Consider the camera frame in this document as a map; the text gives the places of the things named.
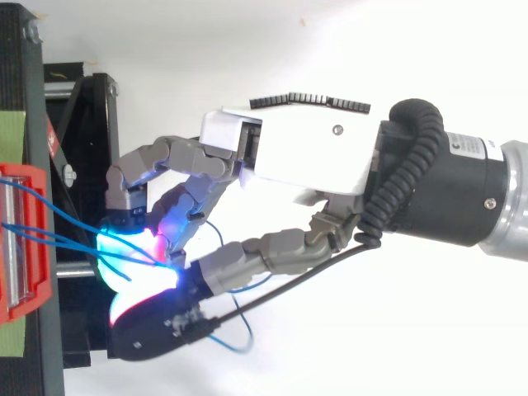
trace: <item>coiled black cable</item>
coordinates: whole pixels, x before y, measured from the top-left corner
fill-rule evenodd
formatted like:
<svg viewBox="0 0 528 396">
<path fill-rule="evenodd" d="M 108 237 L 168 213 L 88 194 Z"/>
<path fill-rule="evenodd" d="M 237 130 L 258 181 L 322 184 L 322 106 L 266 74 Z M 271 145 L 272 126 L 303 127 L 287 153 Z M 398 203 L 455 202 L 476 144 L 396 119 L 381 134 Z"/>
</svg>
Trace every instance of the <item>coiled black cable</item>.
<svg viewBox="0 0 528 396">
<path fill-rule="evenodd" d="M 445 133 L 444 121 L 438 109 L 428 101 L 407 99 L 393 106 L 389 119 L 403 124 L 416 133 L 407 157 L 384 181 L 365 205 L 355 235 L 358 243 L 379 248 L 385 227 L 435 161 L 440 139 Z"/>
</svg>

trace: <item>led light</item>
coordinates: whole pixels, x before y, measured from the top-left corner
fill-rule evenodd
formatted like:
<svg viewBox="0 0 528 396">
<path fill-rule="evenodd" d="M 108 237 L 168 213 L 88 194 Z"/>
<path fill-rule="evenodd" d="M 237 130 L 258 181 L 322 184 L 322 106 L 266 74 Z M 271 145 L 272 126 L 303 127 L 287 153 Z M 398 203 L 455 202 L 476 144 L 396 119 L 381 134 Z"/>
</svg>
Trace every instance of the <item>led light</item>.
<svg viewBox="0 0 528 396">
<path fill-rule="evenodd" d="M 154 237 L 152 233 L 146 229 L 142 233 L 118 236 L 133 243 L 138 248 L 142 248 L 158 261 L 165 261 L 167 240 L 162 235 Z M 142 253 L 135 251 L 133 248 L 128 247 L 115 239 L 101 234 L 97 235 L 97 249 L 150 262 L 150 260 Z M 98 267 L 103 280 L 117 293 L 126 290 L 166 290 L 175 287 L 177 282 L 177 273 L 171 268 L 155 266 L 154 264 L 150 266 L 147 264 L 128 262 L 115 257 L 105 257 L 105 260 L 132 280 L 128 282 L 126 279 L 108 269 L 106 265 L 99 260 Z"/>
<path fill-rule="evenodd" d="M 133 243 L 138 248 L 142 248 L 159 262 L 165 262 L 167 240 L 162 235 L 154 237 L 150 230 L 146 229 L 142 233 L 132 235 L 117 234 L 117 236 Z M 101 234 L 97 235 L 97 249 L 150 262 L 142 253 Z M 173 289 L 177 285 L 178 274 L 172 268 L 128 262 L 115 257 L 105 257 L 105 260 L 131 279 L 131 281 L 127 281 L 110 270 L 101 260 L 98 261 L 102 279 L 111 289 L 118 293 L 110 308 L 112 325 L 124 312 L 136 304 L 164 290 Z"/>
</svg>

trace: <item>black cylindrical motor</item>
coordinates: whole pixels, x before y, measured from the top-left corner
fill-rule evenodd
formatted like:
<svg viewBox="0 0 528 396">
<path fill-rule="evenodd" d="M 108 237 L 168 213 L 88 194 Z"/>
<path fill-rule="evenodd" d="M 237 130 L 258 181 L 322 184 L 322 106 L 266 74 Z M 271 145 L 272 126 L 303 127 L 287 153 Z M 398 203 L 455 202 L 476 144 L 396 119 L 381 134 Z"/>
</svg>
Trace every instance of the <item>black cylindrical motor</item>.
<svg viewBox="0 0 528 396">
<path fill-rule="evenodd" d="M 384 121 L 368 191 L 375 191 L 406 157 L 415 135 Z M 490 235 L 508 188 L 507 162 L 493 142 L 444 134 L 436 160 L 386 231 L 472 246 Z"/>
</svg>

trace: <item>blue wire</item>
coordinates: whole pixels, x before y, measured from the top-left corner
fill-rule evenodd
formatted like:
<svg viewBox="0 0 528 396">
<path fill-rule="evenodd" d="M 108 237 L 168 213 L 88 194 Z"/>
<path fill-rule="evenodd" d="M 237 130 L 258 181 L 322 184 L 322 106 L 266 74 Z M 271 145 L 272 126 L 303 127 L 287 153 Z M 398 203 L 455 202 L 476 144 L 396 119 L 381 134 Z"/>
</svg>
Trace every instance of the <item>blue wire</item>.
<svg viewBox="0 0 528 396">
<path fill-rule="evenodd" d="M 29 239 L 31 241 L 35 241 L 35 242 L 38 242 L 38 243 L 43 243 L 45 245 L 55 246 L 56 248 L 65 248 L 65 249 L 70 249 L 70 250 L 76 250 L 78 252 L 85 252 L 85 253 L 91 254 L 91 255 L 96 256 L 96 257 L 99 256 L 99 255 L 102 255 L 102 256 L 119 258 L 120 260 L 124 260 L 124 261 L 128 261 L 128 262 L 136 262 L 138 264 L 149 264 L 150 266 L 153 265 L 152 262 L 144 262 L 142 260 L 139 260 L 139 259 L 136 259 L 136 258 L 133 258 L 133 257 L 123 256 L 122 254 L 118 254 L 118 253 L 104 252 L 102 250 L 97 250 L 97 249 L 94 249 L 94 248 L 91 248 L 91 247 L 86 247 L 84 245 L 81 245 L 80 243 L 76 243 L 75 245 L 72 244 L 72 243 L 58 243 L 58 242 L 49 241 L 47 239 L 34 237 L 33 235 L 29 235 L 28 233 L 24 233 L 24 232 L 18 230 L 17 228 L 12 227 L 11 224 L 2 223 L 2 226 L 5 229 L 7 229 L 7 230 L 11 231 L 12 233 L 14 233 L 15 235 L 18 235 L 18 236 L 23 237 L 23 238 L 27 238 L 27 239 Z M 44 235 L 48 234 L 47 231 L 45 231 L 45 232 L 43 232 L 43 231 L 44 230 L 38 229 L 37 232 L 43 233 Z M 57 239 L 67 239 L 67 238 L 62 237 L 60 235 L 57 235 Z"/>
<path fill-rule="evenodd" d="M 65 243 L 67 243 L 68 245 L 71 245 L 71 246 L 68 246 L 66 247 L 67 249 L 69 250 L 77 250 L 76 248 L 79 248 L 80 250 L 77 250 L 78 252 L 85 252 L 87 253 L 84 248 L 87 248 L 86 246 L 82 245 L 81 243 L 77 243 L 75 241 L 73 241 L 72 239 L 69 239 L 69 238 L 66 238 L 66 237 L 63 237 L 62 235 L 58 235 L 56 233 L 50 233 L 44 229 L 38 229 L 38 228 L 35 228 L 35 227 L 27 227 L 25 225 L 21 225 L 21 224 L 6 224 L 6 223 L 2 223 L 2 226 L 8 230 L 8 231 L 11 231 L 12 233 L 14 233 L 15 235 L 18 235 L 19 237 L 22 237 L 22 238 L 27 238 L 27 239 L 30 239 L 30 240 L 35 240 L 35 242 L 38 242 L 38 243 L 43 243 L 43 244 L 49 244 L 47 242 L 53 242 L 53 241 L 47 241 L 46 239 L 43 239 L 43 238 L 37 238 L 37 237 L 34 237 L 32 235 L 29 235 L 27 233 L 22 233 L 20 230 L 27 230 L 27 231 L 34 231 L 36 233 L 42 233 L 48 237 L 51 237 L 51 238 L 54 238 L 54 239 L 58 239 L 59 241 L 63 241 Z M 120 276 L 121 278 L 125 279 L 126 281 L 128 282 L 131 282 L 132 279 L 127 276 L 125 273 L 119 271 L 117 268 L 115 268 L 114 266 L 112 266 L 107 260 L 105 260 L 105 258 L 102 256 L 102 254 L 104 254 L 105 252 L 103 251 L 99 251 L 100 254 L 97 254 L 97 255 L 94 255 L 94 254 L 91 254 L 92 256 L 94 256 L 95 258 L 101 260 L 101 262 L 106 266 L 108 267 L 108 269 L 112 272 L 114 272 L 116 275 Z"/>
<path fill-rule="evenodd" d="M 231 293 L 232 295 L 235 295 L 235 294 L 237 294 L 237 293 L 243 293 L 244 291 L 248 291 L 248 290 L 251 290 L 251 289 L 255 289 L 256 287 L 258 287 L 258 286 L 260 286 L 260 285 L 263 285 L 263 284 L 265 284 L 266 282 L 268 282 L 272 276 L 273 276 L 273 274 L 270 274 L 270 275 L 268 275 L 266 278 L 264 278 L 263 280 L 260 280 L 260 281 L 258 281 L 257 283 L 253 283 L 252 285 L 249 285 L 249 286 L 243 287 L 243 288 L 241 288 L 241 289 L 228 290 L 228 293 Z"/>
<path fill-rule="evenodd" d="M 205 221 L 208 225 L 210 225 L 214 231 L 216 231 L 216 233 L 218 234 L 218 238 L 220 238 L 220 244 L 223 246 L 224 245 L 224 238 L 222 237 L 222 233 L 220 232 L 220 230 L 214 225 L 212 224 L 209 220 Z M 256 287 L 260 286 L 260 285 L 263 285 L 265 284 L 266 282 L 268 282 L 270 280 L 270 278 L 273 276 L 273 274 L 270 274 L 268 275 L 266 278 L 264 278 L 263 280 L 260 280 L 258 281 L 257 283 L 254 283 L 252 285 L 249 285 L 249 286 L 245 286 L 241 289 L 236 289 L 236 290 L 228 290 L 228 293 L 232 294 L 232 295 L 235 295 L 237 293 L 243 293 L 244 291 L 248 291 L 248 290 L 251 290 L 251 289 L 255 289 Z"/>
<path fill-rule="evenodd" d="M 59 241 L 63 241 L 64 243 L 69 243 L 69 244 L 72 244 L 72 245 L 74 245 L 76 247 L 79 247 L 79 248 L 87 248 L 87 249 L 95 250 L 95 251 L 99 252 L 98 254 L 100 254 L 100 255 L 114 257 L 114 258 L 119 258 L 119 259 L 124 260 L 126 262 L 135 262 L 137 264 L 144 264 L 144 265 L 149 265 L 149 266 L 153 265 L 152 262 L 146 262 L 146 261 L 140 260 L 138 258 L 128 257 L 128 256 L 125 256 L 125 255 L 122 255 L 122 254 L 119 254 L 119 253 L 106 252 L 104 250 L 97 250 L 97 249 L 94 249 L 93 247 L 85 246 L 85 245 L 83 245 L 83 244 L 81 244 L 79 242 L 75 242 L 72 239 L 64 237 L 63 235 L 58 235 L 57 233 L 51 233 L 49 231 L 46 231 L 45 229 L 38 229 L 38 228 L 35 228 L 35 227 L 27 227 L 25 225 L 20 225 L 20 224 L 6 224 L 6 223 L 2 223 L 2 226 L 5 227 L 6 229 L 14 228 L 14 229 L 22 229 L 22 230 L 26 230 L 26 231 L 34 231 L 36 233 L 42 233 L 43 235 L 45 235 L 47 237 L 58 239 Z M 38 237 L 33 237 L 32 235 L 29 235 L 28 233 L 24 233 L 24 235 L 27 235 L 28 237 L 32 237 L 32 238 L 38 238 Z M 43 238 L 38 238 L 38 239 L 39 239 L 39 241 L 49 242 L 47 239 L 43 239 Z"/>
<path fill-rule="evenodd" d="M 222 233 L 220 232 L 220 230 L 214 224 L 212 224 L 209 220 L 207 220 L 205 222 L 208 225 L 210 225 L 214 229 L 214 231 L 216 231 L 216 233 L 218 234 L 218 236 L 220 238 L 220 244 L 223 246 L 224 245 L 224 238 L 222 238 Z M 231 295 L 231 298 L 233 299 L 233 302 L 234 302 L 235 306 L 237 307 L 237 309 L 240 309 L 240 305 L 238 305 L 238 301 L 235 298 L 235 296 Z M 213 340 L 214 342 L 216 342 L 219 345 L 221 345 L 222 347 L 224 347 L 226 349 L 229 349 L 231 352 L 239 353 L 241 355 L 248 353 L 253 348 L 253 344 L 255 342 L 255 337 L 253 336 L 253 331 L 251 329 L 251 326 L 249 325 L 249 322 L 248 322 L 248 320 L 246 319 L 246 317 L 244 316 L 243 313 L 240 314 L 240 318 L 242 318 L 242 320 L 244 321 L 244 324 L 246 325 L 246 328 L 247 328 L 247 332 L 249 333 L 249 340 L 247 341 L 247 344 L 246 344 L 245 347 L 237 348 L 235 346 L 231 346 L 226 341 L 223 341 L 223 340 L 219 339 L 218 337 L 216 337 L 216 336 L 214 336 L 212 334 L 210 334 L 208 337 L 211 340 Z"/>
<path fill-rule="evenodd" d="M 209 220 L 206 220 L 205 221 L 208 225 L 210 225 L 214 231 L 216 231 L 216 233 L 218 234 L 218 238 L 220 238 L 220 246 L 223 246 L 224 245 L 224 237 L 222 237 L 222 233 L 220 232 L 220 230 L 214 225 L 212 224 Z"/>
<path fill-rule="evenodd" d="M 91 233 L 95 233 L 95 234 L 99 233 L 99 234 L 104 235 L 104 236 L 106 236 L 108 238 L 112 238 L 112 239 L 115 239 L 116 241 L 124 243 L 129 248 L 133 248 L 136 252 L 140 252 L 141 254 L 143 254 L 144 256 L 149 258 L 150 260 L 152 260 L 155 264 L 158 264 L 159 266 L 166 266 L 162 262 L 159 262 L 158 260 L 156 260 L 150 254 L 148 254 L 145 250 L 143 250 L 142 248 L 134 245 L 133 243 L 130 243 L 127 240 L 118 237 L 117 235 L 113 235 L 111 233 L 107 233 L 107 232 L 102 231 L 100 229 L 96 229 L 95 227 L 92 227 L 91 225 L 85 224 L 82 221 L 74 219 L 72 216 L 70 216 L 69 214 L 66 214 L 65 212 L 63 212 L 57 206 L 53 205 L 53 203 L 51 203 L 48 200 L 46 200 L 41 194 L 39 194 L 36 191 L 33 191 L 29 187 L 23 186 L 22 184 L 14 183 L 12 181 L 4 180 L 4 179 L 0 179 L 0 184 L 6 184 L 8 186 L 15 187 L 15 188 L 18 188 L 20 190 L 23 190 L 23 191 L 27 192 L 28 194 L 31 194 L 32 196 L 34 196 L 40 202 L 44 203 L 46 206 L 48 206 L 50 209 L 52 209 L 53 212 L 55 212 L 57 215 L 59 215 L 63 219 L 66 219 L 70 223 L 72 223 L 74 225 L 77 225 L 78 227 L 80 227 L 82 229 L 86 229 L 87 231 L 89 231 Z"/>
<path fill-rule="evenodd" d="M 233 302 L 237 306 L 237 309 L 240 309 L 240 305 L 238 305 L 237 299 L 234 297 L 234 295 L 232 295 L 231 297 L 233 298 Z M 231 352 L 239 353 L 240 355 L 244 355 L 250 352 L 251 349 L 253 348 L 253 344 L 255 343 L 255 337 L 253 336 L 253 331 L 251 329 L 251 326 L 249 325 L 249 322 L 243 313 L 240 314 L 240 318 L 242 318 L 242 320 L 244 321 L 244 324 L 246 325 L 246 328 L 247 328 L 247 332 L 249 332 L 249 340 L 247 341 L 246 346 L 242 348 L 237 348 L 235 346 L 229 345 L 227 342 L 223 340 L 220 340 L 218 337 L 213 336 L 212 334 L 209 335 L 208 337 L 214 342 L 221 345 L 222 347 L 229 349 Z"/>
</svg>

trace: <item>gray metal arm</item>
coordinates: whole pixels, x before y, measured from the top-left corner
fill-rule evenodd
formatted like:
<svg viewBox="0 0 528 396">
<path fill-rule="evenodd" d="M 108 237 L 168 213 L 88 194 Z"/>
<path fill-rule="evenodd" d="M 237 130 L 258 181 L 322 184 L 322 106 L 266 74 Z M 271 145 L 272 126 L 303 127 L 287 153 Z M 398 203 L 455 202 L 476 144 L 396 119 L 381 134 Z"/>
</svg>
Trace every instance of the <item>gray metal arm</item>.
<svg viewBox="0 0 528 396">
<path fill-rule="evenodd" d="M 147 209 L 147 183 L 167 170 L 189 175 Z M 149 228 L 168 240 L 166 258 L 185 261 L 185 247 L 238 175 L 237 153 L 177 136 L 162 137 L 121 157 L 106 174 L 106 209 L 117 233 Z"/>
<path fill-rule="evenodd" d="M 197 264 L 213 295 L 243 287 L 252 276 L 266 271 L 301 274 L 345 248 L 357 221 L 357 216 L 340 219 L 324 210 L 313 217 L 308 232 L 285 229 L 259 239 L 228 243 Z"/>
</svg>

